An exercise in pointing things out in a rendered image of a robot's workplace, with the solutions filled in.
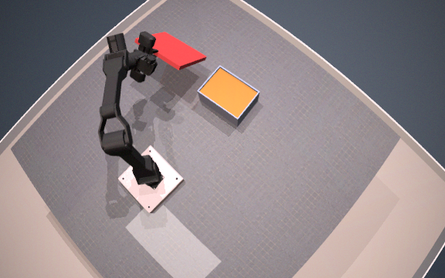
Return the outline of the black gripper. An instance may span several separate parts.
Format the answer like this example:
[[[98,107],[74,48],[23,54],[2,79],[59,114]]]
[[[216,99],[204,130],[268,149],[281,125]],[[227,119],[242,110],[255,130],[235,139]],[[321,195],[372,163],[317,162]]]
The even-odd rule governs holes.
[[[141,73],[141,71],[137,69],[138,66],[137,58],[143,53],[147,53],[148,55],[151,54],[155,58],[157,58],[155,54],[152,54],[158,52],[157,49],[153,48],[155,46],[155,41],[156,38],[152,34],[149,34],[148,32],[145,31],[140,32],[138,40],[138,43],[140,44],[138,50],[135,49],[132,53],[129,53],[127,51],[128,55],[131,56],[134,63],[130,71],[130,77],[136,80],[138,83],[145,81],[146,75],[144,73]]]

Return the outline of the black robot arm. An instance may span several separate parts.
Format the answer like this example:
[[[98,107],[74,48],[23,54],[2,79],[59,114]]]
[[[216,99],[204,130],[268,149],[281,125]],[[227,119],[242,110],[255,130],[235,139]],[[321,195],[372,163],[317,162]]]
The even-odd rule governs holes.
[[[128,55],[124,34],[118,33],[108,36],[109,54],[104,55],[103,72],[106,75],[104,98],[100,107],[100,126],[98,130],[100,145],[104,152],[110,156],[119,156],[133,167],[133,174],[138,185],[147,185],[155,190],[165,178],[159,171],[159,167],[149,154],[141,153],[133,147],[133,137],[129,123],[123,118],[120,110],[121,83],[127,77],[127,71],[131,70],[133,60]],[[141,54],[138,58],[138,66],[142,73],[150,76],[158,65],[153,55]],[[104,133],[104,127],[108,119],[117,118],[125,130]],[[154,189],[155,188],[155,189]]]

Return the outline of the red lid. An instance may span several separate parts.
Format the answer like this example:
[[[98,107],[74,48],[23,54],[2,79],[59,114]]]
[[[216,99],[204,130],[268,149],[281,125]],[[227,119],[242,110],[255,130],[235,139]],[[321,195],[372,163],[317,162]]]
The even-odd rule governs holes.
[[[166,32],[152,34],[155,38],[154,49],[158,52],[153,53],[160,59],[164,60],[177,70],[182,70],[188,66],[200,63],[206,60],[205,55],[197,52],[191,46],[176,39],[174,36]]]

